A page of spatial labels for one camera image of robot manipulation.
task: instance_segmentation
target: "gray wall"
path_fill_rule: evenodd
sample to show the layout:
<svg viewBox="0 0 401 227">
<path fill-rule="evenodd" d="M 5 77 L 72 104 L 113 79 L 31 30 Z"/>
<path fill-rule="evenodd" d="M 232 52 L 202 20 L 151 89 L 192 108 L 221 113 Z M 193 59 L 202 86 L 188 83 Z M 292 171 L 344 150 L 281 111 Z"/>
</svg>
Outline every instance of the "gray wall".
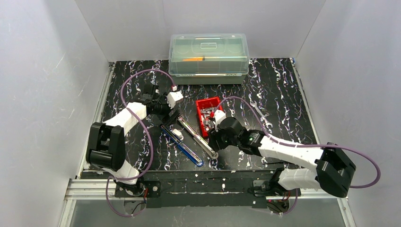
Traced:
<svg viewBox="0 0 401 227">
<path fill-rule="evenodd" d="M 186 33 L 245 33 L 251 57 L 295 57 L 324 1 L 76 0 L 109 61 L 168 59 Z"/>
<path fill-rule="evenodd" d="M 355 147 L 381 167 L 379 184 L 349 192 L 358 226 L 401 221 L 400 24 L 400 1 L 327 0 L 297 57 L 320 140 Z M 350 156 L 353 184 L 372 181 L 374 167 Z"/>
<path fill-rule="evenodd" d="M 9 0 L 0 65 L 0 226 L 57 226 L 108 62 L 73 0 Z"/>
</svg>

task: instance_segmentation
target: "wrench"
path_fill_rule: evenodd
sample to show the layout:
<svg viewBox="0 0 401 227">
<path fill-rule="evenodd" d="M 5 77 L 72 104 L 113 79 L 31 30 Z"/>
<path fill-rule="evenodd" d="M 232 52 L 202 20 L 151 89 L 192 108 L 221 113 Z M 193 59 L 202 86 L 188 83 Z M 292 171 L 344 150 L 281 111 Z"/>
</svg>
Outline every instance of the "wrench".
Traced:
<svg viewBox="0 0 401 227">
<path fill-rule="evenodd" d="M 249 104 L 251 104 L 251 106 L 254 107 L 254 109 L 256 110 L 256 112 L 258 112 L 258 114 L 262 117 L 263 121 L 266 123 L 266 126 L 270 126 L 273 128 L 273 124 L 270 123 L 263 115 L 262 111 L 258 108 L 258 104 L 255 101 L 250 102 Z"/>
</svg>

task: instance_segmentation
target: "marble surface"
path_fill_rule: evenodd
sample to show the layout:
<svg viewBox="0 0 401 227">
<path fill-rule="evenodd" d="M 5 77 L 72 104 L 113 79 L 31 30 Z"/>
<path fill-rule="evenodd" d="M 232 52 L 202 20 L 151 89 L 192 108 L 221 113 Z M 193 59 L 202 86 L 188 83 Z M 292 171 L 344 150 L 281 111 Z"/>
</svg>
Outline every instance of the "marble surface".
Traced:
<svg viewBox="0 0 401 227">
<path fill-rule="evenodd" d="M 144 69 L 168 70 L 168 61 L 118 61 L 110 83 L 102 120 L 115 116 L 123 109 L 120 89 L 123 82 L 135 72 Z M 170 87 L 170 81 L 160 73 L 143 74 L 134 78 L 125 88 L 127 102 L 139 95 L 145 83 L 155 83 L 162 92 Z M 179 86 L 184 101 L 179 109 L 186 121 L 200 133 L 195 101 L 209 97 L 239 96 L 246 101 L 256 101 L 266 118 L 273 124 L 270 130 L 274 136 L 301 142 L 316 143 L 314 132 L 305 109 L 290 59 L 251 59 L 249 74 L 241 85 L 184 85 Z M 248 129 L 260 129 L 255 117 L 248 107 L 238 100 L 223 104 L 227 114 L 237 118 Z M 158 171 L 192 171 L 192 170 L 274 170 L 283 166 L 279 160 L 250 156 L 236 147 L 219 151 L 219 158 L 211 160 L 190 134 L 180 125 L 173 125 L 184 135 L 184 143 L 204 160 L 202 167 L 196 167 L 177 147 L 162 135 L 156 116 L 148 116 L 145 125 L 151 134 L 155 148 L 155 157 L 150 170 Z M 148 139 L 140 125 L 136 125 L 126 137 L 127 160 L 137 169 L 142 170 L 149 163 L 150 150 Z"/>
</svg>

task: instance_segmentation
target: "purple cable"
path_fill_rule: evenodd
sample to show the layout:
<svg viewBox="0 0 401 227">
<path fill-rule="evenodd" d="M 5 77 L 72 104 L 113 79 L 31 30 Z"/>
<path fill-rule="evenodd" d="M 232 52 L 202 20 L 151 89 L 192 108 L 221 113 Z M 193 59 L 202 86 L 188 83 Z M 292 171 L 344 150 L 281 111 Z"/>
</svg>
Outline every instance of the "purple cable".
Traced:
<svg viewBox="0 0 401 227">
<path fill-rule="evenodd" d="M 267 133 L 266 129 L 264 128 L 264 126 L 263 126 L 263 124 L 262 124 L 260 118 L 259 118 L 258 115 L 256 114 L 256 112 L 253 110 L 253 108 L 251 107 L 251 105 L 249 105 L 249 103 L 247 103 L 243 98 L 236 97 L 236 96 L 227 97 L 227 98 L 223 99 L 223 101 L 221 101 L 221 102 L 216 106 L 216 108 L 215 108 L 215 110 L 214 110 L 213 112 L 215 113 L 215 112 L 218 110 L 218 108 L 223 104 L 223 102 L 227 101 L 228 99 L 239 99 L 239 100 L 241 100 L 243 103 L 245 103 L 245 104 L 249 107 L 249 109 L 252 111 L 253 115 L 255 116 L 256 120 L 258 121 L 259 125 L 261 126 L 261 128 L 262 128 L 264 134 L 265 134 L 271 141 L 273 141 L 273 142 L 275 142 L 275 143 L 277 143 L 277 144 L 281 144 L 281 145 L 284 145 L 284 146 L 287 146 L 287 147 L 292 147 L 292 148 L 294 148 L 294 147 L 298 147 L 298 148 L 339 148 L 339 149 L 344 149 L 344 150 L 351 151 L 351 152 L 353 152 L 353 153 L 355 153 L 355 154 L 358 154 L 358 155 L 360 155 L 360 156 L 366 158 L 366 159 L 367 159 L 368 161 L 370 161 L 370 162 L 373 164 L 373 166 L 376 168 L 376 172 L 377 172 L 376 178 L 375 178 L 371 183 L 364 184 L 364 185 L 350 186 L 350 188 L 367 188 L 367 187 L 370 187 L 370 186 L 375 185 L 375 184 L 380 180 L 380 177 L 381 177 L 381 175 L 382 175 L 382 172 L 380 171 L 379 165 L 378 165 L 371 157 L 369 157 L 369 156 L 363 154 L 363 153 L 360 152 L 360 151 L 357 151 L 357 150 L 354 150 L 354 149 L 351 149 L 351 148 L 347 148 L 347 147 L 343 147 L 343 146 L 338 146 L 338 145 L 323 145 L 323 144 L 294 145 L 294 144 L 284 143 L 284 142 L 280 142 L 280 141 L 276 140 L 275 138 L 271 137 L 270 134 Z M 294 208 L 295 204 L 296 204 L 296 201 L 294 202 L 294 205 L 291 207 L 291 209 L 288 210 L 287 212 L 285 212 L 284 214 L 287 214 L 287 213 L 289 213 L 290 211 L 292 211 L 292 209 Z"/>
<path fill-rule="evenodd" d="M 173 81 L 173 78 L 168 73 L 163 72 L 162 70 L 149 69 L 149 70 L 139 71 L 139 72 L 135 73 L 134 75 L 130 76 L 121 86 L 120 97 L 121 97 L 122 103 L 124 104 L 124 106 L 126 108 L 127 108 L 127 103 L 125 102 L 125 99 L 124 99 L 124 96 L 123 96 L 124 88 L 127 86 L 128 82 L 130 80 L 132 80 L 132 78 L 134 78 L 134 77 L 136 77 L 136 76 L 138 76 L 138 75 L 140 75 L 140 74 L 142 74 L 144 72 L 149 72 L 149 71 L 156 71 L 156 72 L 161 72 L 161 73 L 165 74 L 168 78 L 170 78 L 170 80 L 171 80 L 171 82 L 173 84 L 173 87 L 176 86 L 174 81 Z M 106 201 L 107 201 L 107 204 L 109 204 L 110 209 L 112 209 L 112 211 L 114 213 L 116 213 L 117 215 L 119 215 L 121 217 L 129 218 L 129 217 L 132 217 L 132 216 L 140 214 L 143 210 L 141 210 L 140 212 L 138 212 L 135 215 L 126 215 L 126 214 L 121 214 L 116 209 L 114 209 L 114 207 L 111 205 L 111 202 L 109 201 L 109 196 L 108 196 L 109 182 L 110 182 L 110 179 L 116 179 L 118 181 L 130 181 L 130 180 L 134 180 L 134 179 L 137 179 L 137 178 L 140 178 L 141 176 L 143 176 L 150 169 L 150 166 L 152 165 L 152 161 L 153 161 L 153 142 L 152 142 L 152 138 L 150 137 L 149 131 L 146 128 L 146 126 L 143 123 L 143 121 L 130 108 L 127 108 L 127 110 L 132 114 L 132 116 L 134 116 L 138 120 L 139 124 L 142 126 L 143 130 L 146 133 L 146 136 L 147 136 L 147 138 L 149 140 L 149 145 L 150 145 L 150 161 L 149 161 L 149 164 L 146 166 L 146 168 L 138 176 L 128 177 L 128 178 L 117 178 L 117 177 L 114 177 L 114 176 L 109 176 L 107 178 L 107 183 L 106 183 Z"/>
</svg>

